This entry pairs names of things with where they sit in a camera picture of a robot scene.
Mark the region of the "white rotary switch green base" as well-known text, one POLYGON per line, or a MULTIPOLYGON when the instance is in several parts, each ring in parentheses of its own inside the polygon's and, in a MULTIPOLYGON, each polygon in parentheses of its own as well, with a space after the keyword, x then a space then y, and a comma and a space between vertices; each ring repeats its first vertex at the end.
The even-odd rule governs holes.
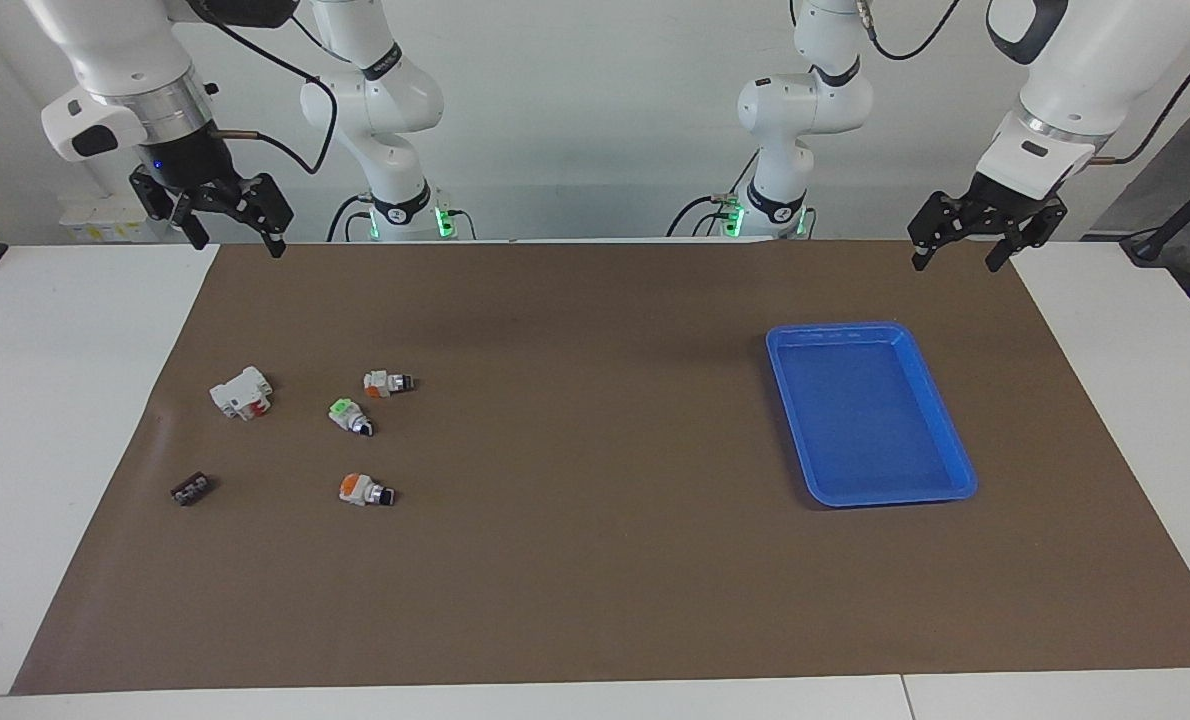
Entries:
POLYGON ((349 433, 363 437, 375 436, 372 420, 367 417, 365 411, 362 411, 362 407, 351 400, 351 397, 339 397, 338 401, 331 403, 327 417, 338 427, 347 430, 349 433))

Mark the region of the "white circuit breaker red lever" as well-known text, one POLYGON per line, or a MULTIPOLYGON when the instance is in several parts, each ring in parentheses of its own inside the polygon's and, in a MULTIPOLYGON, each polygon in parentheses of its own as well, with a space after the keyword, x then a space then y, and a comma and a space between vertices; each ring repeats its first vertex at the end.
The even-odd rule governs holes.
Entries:
POLYGON ((209 389, 209 397, 225 417, 244 421, 269 413, 273 387, 256 367, 248 367, 237 377, 209 389))

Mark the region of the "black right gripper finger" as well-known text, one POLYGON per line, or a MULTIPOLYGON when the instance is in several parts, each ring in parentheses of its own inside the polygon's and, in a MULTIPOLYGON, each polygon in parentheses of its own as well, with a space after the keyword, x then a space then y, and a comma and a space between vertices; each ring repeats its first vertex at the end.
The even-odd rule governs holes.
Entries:
POLYGON ((187 237, 194 250, 203 250, 208 245, 209 236, 203 224, 199 223, 198 209, 196 192, 178 193, 175 201, 175 228, 178 228, 187 237))
POLYGON ((284 233, 292 223, 292 208, 273 176, 255 177, 255 219, 263 245, 271 258, 287 251, 284 233))

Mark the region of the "white wall socket box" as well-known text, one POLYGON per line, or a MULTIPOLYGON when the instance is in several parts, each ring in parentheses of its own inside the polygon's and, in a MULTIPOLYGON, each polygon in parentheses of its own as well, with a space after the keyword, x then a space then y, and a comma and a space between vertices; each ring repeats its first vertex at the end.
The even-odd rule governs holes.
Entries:
POLYGON ((133 198, 106 198, 65 204, 57 219, 60 231, 75 243, 164 243, 165 223, 148 214, 133 198))

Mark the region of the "brown table mat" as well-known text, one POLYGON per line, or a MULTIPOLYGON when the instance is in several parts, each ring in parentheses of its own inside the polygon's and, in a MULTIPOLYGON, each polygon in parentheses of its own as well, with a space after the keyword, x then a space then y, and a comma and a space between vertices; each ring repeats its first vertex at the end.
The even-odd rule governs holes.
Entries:
POLYGON ((1190 666, 1190 570, 982 250, 228 246, 13 691, 1125 666, 1190 666), (914 333, 973 497, 806 492, 765 334, 875 320, 914 333), (244 421, 209 389, 248 367, 244 421), (368 397, 377 369, 416 389, 368 397), (352 472, 397 500, 342 502, 352 472))

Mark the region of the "white rotary switch orange cap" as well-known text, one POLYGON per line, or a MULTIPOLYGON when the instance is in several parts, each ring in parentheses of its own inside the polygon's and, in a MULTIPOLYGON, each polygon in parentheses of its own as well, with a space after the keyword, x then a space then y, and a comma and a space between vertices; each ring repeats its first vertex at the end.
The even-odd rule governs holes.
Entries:
POLYGON ((393 506, 397 500, 397 492, 377 482, 371 475, 352 472, 342 478, 338 497, 342 502, 361 507, 393 506))

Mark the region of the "black stand with pole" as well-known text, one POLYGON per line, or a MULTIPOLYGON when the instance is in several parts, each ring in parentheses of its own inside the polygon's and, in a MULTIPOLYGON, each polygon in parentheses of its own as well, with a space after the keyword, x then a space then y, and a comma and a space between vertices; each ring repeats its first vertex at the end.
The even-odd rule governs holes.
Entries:
POLYGON ((1119 246, 1136 267, 1152 267, 1163 250, 1190 224, 1190 199, 1165 223, 1125 236, 1119 246))

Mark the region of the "blue plastic tray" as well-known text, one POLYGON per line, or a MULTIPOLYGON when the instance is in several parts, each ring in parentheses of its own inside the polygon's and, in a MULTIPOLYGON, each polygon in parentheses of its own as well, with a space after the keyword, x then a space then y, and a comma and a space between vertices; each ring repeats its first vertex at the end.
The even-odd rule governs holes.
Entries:
POLYGON ((910 328, 779 325, 770 369, 810 496, 831 509, 964 501, 973 464, 910 328))

